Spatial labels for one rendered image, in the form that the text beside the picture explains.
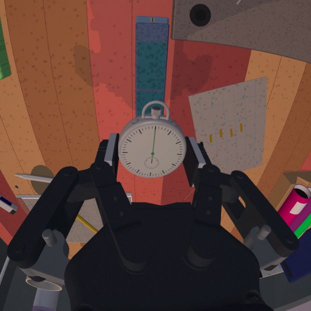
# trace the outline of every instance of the cardboard box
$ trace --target cardboard box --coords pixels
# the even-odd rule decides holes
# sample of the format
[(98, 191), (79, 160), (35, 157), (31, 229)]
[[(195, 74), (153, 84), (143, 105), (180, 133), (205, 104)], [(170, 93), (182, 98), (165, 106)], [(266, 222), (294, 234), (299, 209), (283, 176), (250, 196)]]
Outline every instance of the cardboard box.
[(283, 173), (274, 186), (268, 201), (278, 211), (296, 184), (311, 187), (311, 171)]

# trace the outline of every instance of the white pen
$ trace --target white pen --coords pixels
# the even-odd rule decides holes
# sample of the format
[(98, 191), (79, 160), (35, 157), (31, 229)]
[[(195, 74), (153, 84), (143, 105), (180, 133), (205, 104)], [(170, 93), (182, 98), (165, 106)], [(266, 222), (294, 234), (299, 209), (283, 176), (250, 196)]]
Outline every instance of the white pen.
[(42, 176), (28, 175), (28, 174), (15, 174), (14, 176), (21, 177), (25, 180), (43, 182), (43, 183), (50, 183), (53, 180), (53, 178), (51, 177), (42, 177)]

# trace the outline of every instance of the green hand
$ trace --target green hand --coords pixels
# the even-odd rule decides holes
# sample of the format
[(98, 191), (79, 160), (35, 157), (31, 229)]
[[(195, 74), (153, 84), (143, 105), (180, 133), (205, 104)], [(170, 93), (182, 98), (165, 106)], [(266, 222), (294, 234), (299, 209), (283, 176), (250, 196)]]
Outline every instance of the green hand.
[(153, 138), (153, 148), (152, 148), (152, 152), (151, 152), (151, 155), (152, 155), (152, 159), (154, 158), (154, 149), (155, 149), (155, 140), (156, 140), (156, 129), (157, 127), (154, 128), (154, 138)]

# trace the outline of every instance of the purple marker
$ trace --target purple marker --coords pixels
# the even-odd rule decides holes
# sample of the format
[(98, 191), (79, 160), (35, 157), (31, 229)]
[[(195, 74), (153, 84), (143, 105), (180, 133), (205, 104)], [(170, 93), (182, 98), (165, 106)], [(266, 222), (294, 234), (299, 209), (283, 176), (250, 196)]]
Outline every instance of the purple marker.
[(292, 223), (289, 225), (292, 232), (295, 232), (310, 214), (311, 214), (311, 199), (305, 205), (302, 211), (297, 215), (297, 217), (292, 221)]
[(289, 196), (278, 210), (280, 216), (289, 226), (303, 210), (311, 198), (310, 190), (302, 184), (296, 184)]

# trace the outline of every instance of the gray knob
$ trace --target gray knob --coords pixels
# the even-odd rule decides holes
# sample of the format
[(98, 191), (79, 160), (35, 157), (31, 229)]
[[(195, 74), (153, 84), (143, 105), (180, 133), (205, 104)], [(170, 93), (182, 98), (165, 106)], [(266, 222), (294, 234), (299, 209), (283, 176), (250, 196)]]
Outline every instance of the gray knob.
[(262, 228), (257, 232), (257, 238), (258, 240), (264, 240), (271, 232), (271, 228), (267, 225), (267, 224), (264, 224), (262, 226)]
[(51, 229), (45, 229), (42, 233), (42, 237), (44, 238), (47, 246), (53, 247), (57, 243), (56, 236)]
[(161, 108), (158, 106), (151, 107), (151, 118), (152, 119), (159, 119), (161, 115)]

